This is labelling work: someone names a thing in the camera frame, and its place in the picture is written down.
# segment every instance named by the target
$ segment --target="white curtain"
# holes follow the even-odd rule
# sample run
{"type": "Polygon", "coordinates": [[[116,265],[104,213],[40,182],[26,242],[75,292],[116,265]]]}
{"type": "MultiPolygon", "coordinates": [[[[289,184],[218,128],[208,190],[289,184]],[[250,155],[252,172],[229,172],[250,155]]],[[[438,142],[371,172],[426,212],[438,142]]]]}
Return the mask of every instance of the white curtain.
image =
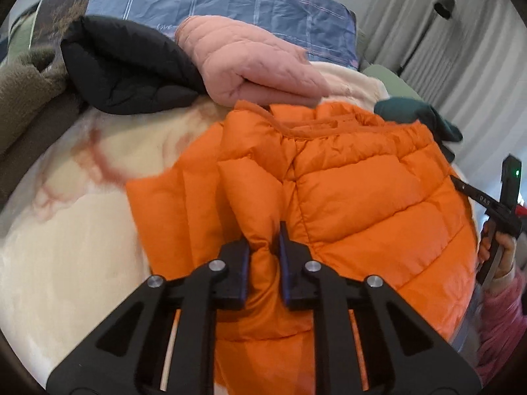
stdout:
{"type": "MultiPolygon", "coordinates": [[[[430,19],[435,0],[374,0],[362,30],[365,58],[396,71],[430,19]]],[[[433,18],[401,75],[464,135],[455,163],[499,195],[508,153],[527,163],[527,28],[509,0],[456,0],[452,19],[433,18]]],[[[527,194],[527,174],[522,183],[527,194]]]]}

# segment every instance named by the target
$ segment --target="human hand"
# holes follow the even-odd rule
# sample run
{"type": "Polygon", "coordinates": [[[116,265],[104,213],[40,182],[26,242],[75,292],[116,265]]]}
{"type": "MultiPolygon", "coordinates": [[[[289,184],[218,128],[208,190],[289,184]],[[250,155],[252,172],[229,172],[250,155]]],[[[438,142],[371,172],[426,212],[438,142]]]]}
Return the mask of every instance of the human hand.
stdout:
{"type": "MultiPolygon", "coordinates": [[[[486,221],[485,224],[483,224],[481,242],[478,250],[480,263],[484,263],[490,258],[489,250],[491,248],[492,239],[490,239],[488,232],[491,229],[491,225],[492,223],[489,221],[486,221]]],[[[516,239],[514,237],[505,233],[497,232],[496,240],[498,244],[503,247],[503,255],[496,270],[496,274],[494,275],[494,279],[503,277],[511,271],[512,266],[514,265],[514,257],[516,255],[516,239]]]]}

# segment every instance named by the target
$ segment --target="red object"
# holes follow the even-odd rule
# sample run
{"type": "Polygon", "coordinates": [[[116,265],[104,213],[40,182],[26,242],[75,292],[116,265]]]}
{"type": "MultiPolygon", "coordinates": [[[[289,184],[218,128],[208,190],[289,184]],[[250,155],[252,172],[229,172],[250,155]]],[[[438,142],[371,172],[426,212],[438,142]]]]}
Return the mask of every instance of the red object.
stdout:
{"type": "Polygon", "coordinates": [[[516,205],[516,215],[518,217],[527,217],[527,208],[522,205],[516,205]]]}

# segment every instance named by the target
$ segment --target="pink puffer jacket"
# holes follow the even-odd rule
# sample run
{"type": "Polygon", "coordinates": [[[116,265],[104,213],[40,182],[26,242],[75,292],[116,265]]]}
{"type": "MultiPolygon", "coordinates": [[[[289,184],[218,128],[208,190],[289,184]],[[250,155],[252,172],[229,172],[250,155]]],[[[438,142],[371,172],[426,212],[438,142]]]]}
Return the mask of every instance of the pink puffer jacket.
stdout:
{"type": "Polygon", "coordinates": [[[315,106],[330,93],[302,47],[255,25],[224,16],[191,16],[176,32],[218,104],[239,99],[259,105],[315,106]]]}

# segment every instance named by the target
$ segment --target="orange puffer jacket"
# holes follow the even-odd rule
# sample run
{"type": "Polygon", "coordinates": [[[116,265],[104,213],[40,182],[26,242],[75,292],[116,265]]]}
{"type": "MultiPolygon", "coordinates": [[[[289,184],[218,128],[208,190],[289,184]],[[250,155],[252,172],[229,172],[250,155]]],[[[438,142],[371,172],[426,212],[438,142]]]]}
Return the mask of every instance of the orange puffer jacket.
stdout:
{"type": "Polygon", "coordinates": [[[419,122],[343,102],[267,112],[239,101],[172,169],[127,193],[154,273],[186,276],[241,234],[254,251],[246,309],[218,313],[217,383],[230,395],[311,395],[312,315],[281,301],[279,222],[341,276],[382,276],[449,339],[476,261],[470,205],[450,174],[419,122]]]}

